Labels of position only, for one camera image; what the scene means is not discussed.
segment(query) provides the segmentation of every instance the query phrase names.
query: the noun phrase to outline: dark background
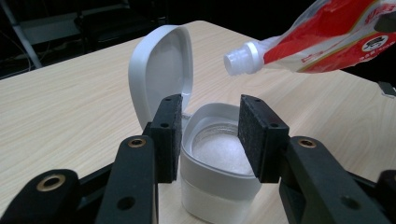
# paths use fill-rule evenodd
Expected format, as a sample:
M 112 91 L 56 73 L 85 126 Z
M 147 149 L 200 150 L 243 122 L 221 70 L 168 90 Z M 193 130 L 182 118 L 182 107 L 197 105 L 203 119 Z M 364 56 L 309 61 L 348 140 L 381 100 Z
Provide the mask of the dark background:
M 109 3 L 119 2 L 118 0 L 106 1 Z M 167 6 L 162 8 L 162 11 L 163 14 L 168 15 L 169 23 L 171 24 L 183 24 L 197 20 L 209 21 L 259 40 L 274 35 L 282 35 L 314 2 L 313 0 L 245 0 L 238 2 L 225 0 L 159 1 L 162 1 L 162 6 Z M 20 21 L 75 11 L 73 1 L 65 0 L 13 0 L 8 1 L 8 3 Z M 3 10 L 0 10 L 0 30 L 20 44 Z M 70 41 L 70 38 L 51 41 L 50 44 L 34 45 L 34 48 L 36 51 L 45 51 L 49 46 L 54 48 L 65 41 Z M 0 34 L 0 70 L 7 71 L 10 65 L 5 63 L 5 59 L 9 63 L 9 58 L 19 54 L 21 54 L 21 50 L 16 48 L 14 44 L 11 44 L 8 38 Z M 50 56 L 46 56 L 45 60 L 50 61 L 51 59 Z M 396 86 L 395 69 L 391 66 L 395 62 L 395 59 L 396 47 L 392 46 L 370 62 L 359 63 L 343 70 L 374 82 L 386 81 Z M 26 60 L 19 63 L 14 60 L 14 63 L 20 66 L 27 65 Z

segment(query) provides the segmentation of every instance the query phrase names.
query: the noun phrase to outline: black chair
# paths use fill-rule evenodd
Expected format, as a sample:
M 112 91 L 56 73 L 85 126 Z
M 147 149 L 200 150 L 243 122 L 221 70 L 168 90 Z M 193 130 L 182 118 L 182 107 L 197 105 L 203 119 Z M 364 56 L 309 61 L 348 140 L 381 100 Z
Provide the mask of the black chair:
M 154 0 L 76 0 L 75 4 L 84 53 L 147 35 L 159 26 Z

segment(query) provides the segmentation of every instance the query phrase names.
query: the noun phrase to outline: refill pouch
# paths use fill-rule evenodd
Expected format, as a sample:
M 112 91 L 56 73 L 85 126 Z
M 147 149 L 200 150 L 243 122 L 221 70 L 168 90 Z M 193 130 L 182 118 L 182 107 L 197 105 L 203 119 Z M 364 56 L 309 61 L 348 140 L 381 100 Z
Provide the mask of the refill pouch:
M 184 110 L 192 81 L 191 40 L 185 27 L 165 25 L 145 36 L 129 64 L 131 96 L 142 129 L 167 96 L 181 94 Z M 239 107 L 212 103 L 183 117 L 178 178 L 184 208 L 212 223 L 242 223 L 261 183 L 237 137 Z
M 281 36 L 224 56 L 230 75 L 267 68 L 322 73 L 364 63 L 396 40 L 396 0 L 317 0 Z

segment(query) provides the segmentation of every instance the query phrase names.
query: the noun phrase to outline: white container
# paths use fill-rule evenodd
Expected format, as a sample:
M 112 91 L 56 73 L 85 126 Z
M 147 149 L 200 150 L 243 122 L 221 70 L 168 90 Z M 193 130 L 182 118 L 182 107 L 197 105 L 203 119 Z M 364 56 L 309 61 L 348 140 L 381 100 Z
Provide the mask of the white container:
M 181 93 L 182 109 L 192 90 L 192 50 L 186 28 L 162 26 L 136 47 L 129 82 L 136 115 L 144 129 L 166 96 Z M 182 203 L 212 223 L 242 223 L 261 183 L 237 138 L 239 107 L 208 104 L 183 130 L 180 152 Z

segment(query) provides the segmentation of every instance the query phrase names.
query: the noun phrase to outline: table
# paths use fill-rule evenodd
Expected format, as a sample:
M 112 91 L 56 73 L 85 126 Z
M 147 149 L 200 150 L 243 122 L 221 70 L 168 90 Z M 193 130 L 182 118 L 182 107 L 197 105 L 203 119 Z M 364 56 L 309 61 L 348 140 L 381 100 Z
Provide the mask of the table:
M 290 126 L 290 136 L 318 139 L 346 170 L 376 181 L 396 168 L 396 101 L 376 83 L 342 71 L 229 77 L 222 56 L 251 38 L 205 21 L 185 26 L 194 61 L 187 113 L 256 96 Z M 65 168 L 83 177 L 113 162 L 123 139 L 142 133 L 127 75 L 140 40 L 0 81 L 2 213 L 34 176 Z M 182 207 L 178 181 L 160 185 L 160 223 L 204 223 Z M 278 185 L 262 186 L 246 223 L 287 223 Z

